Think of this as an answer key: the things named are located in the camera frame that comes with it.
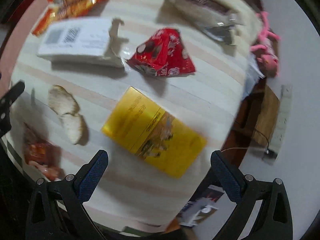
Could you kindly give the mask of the dark red snack wrapper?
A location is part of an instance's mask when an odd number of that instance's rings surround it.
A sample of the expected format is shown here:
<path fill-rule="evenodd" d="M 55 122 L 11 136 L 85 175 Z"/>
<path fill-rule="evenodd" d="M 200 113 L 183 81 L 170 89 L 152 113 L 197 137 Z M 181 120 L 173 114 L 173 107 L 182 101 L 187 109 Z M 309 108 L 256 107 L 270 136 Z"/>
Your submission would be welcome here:
<path fill-rule="evenodd" d="M 25 122 L 23 127 L 22 150 L 25 163 L 37 168 L 49 181 L 55 181 L 61 174 L 60 148 L 43 139 Z"/>

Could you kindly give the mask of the white barcode box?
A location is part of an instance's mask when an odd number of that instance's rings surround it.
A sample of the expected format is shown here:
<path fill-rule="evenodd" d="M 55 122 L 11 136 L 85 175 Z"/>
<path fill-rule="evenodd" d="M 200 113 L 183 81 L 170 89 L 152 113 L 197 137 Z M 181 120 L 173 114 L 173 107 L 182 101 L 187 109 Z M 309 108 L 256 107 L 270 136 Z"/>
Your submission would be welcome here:
<path fill-rule="evenodd" d="M 83 17 L 51 24 L 37 56 L 50 62 L 87 63 L 124 68 L 118 43 L 119 18 Z"/>

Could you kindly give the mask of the yellow cigarette box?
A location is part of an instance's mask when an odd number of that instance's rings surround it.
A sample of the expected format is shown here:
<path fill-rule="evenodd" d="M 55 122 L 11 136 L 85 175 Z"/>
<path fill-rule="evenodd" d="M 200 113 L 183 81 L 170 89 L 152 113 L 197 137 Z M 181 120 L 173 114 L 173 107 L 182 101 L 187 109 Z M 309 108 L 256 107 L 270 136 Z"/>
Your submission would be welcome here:
<path fill-rule="evenodd" d="M 101 131 L 122 148 L 173 178 L 180 178 L 206 146 L 206 139 L 133 87 Z"/>

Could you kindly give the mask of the cream snack bag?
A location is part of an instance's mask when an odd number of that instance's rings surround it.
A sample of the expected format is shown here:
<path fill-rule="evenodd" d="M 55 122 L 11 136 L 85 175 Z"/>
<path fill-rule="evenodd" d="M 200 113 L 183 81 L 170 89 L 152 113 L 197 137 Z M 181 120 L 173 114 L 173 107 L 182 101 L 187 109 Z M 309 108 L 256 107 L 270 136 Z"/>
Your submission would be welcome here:
<path fill-rule="evenodd" d="M 244 35 L 252 44 L 262 22 L 244 0 L 167 0 L 209 38 L 236 46 Z"/>

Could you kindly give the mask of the white power strip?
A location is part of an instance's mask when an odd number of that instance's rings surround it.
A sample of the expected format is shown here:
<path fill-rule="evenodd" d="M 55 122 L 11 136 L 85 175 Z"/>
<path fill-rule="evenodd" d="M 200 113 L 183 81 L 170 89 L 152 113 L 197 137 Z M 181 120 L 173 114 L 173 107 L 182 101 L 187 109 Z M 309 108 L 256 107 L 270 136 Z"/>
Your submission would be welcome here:
<path fill-rule="evenodd" d="M 265 153 L 263 157 L 263 161 L 268 165 L 273 165 L 276 162 L 278 154 L 281 150 L 291 112 L 291 101 L 292 85 L 282 85 L 280 106 L 278 109 L 276 124 L 272 132 L 272 137 L 269 140 L 269 146 L 267 148 L 268 152 Z"/>

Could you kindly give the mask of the wooden stool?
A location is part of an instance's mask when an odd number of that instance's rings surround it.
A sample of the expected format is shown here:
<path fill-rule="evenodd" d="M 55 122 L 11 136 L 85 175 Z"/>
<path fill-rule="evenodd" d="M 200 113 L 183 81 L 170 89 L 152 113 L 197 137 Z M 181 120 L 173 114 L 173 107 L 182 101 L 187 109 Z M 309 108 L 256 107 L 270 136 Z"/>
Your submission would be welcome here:
<path fill-rule="evenodd" d="M 252 132 L 251 138 L 258 145 L 268 147 L 276 125 L 280 100 L 266 85 L 256 89 L 247 97 L 248 117 L 246 128 Z"/>

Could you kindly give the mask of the pink panther plush toy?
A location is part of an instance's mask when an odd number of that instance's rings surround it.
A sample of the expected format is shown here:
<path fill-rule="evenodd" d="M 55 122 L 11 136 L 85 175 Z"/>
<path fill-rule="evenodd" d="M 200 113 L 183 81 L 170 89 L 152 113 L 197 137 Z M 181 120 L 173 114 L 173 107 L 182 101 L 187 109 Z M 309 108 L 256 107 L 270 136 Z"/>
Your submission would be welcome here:
<path fill-rule="evenodd" d="M 268 12 L 257 13 L 263 27 L 258 34 L 257 42 L 250 47 L 250 52 L 255 55 L 260 71 L 266 77 L 276 77 L 279 70 L 279 59 L 274 51 L 273 42 L 279 41 L 280 37 L 270 29 Z"/>

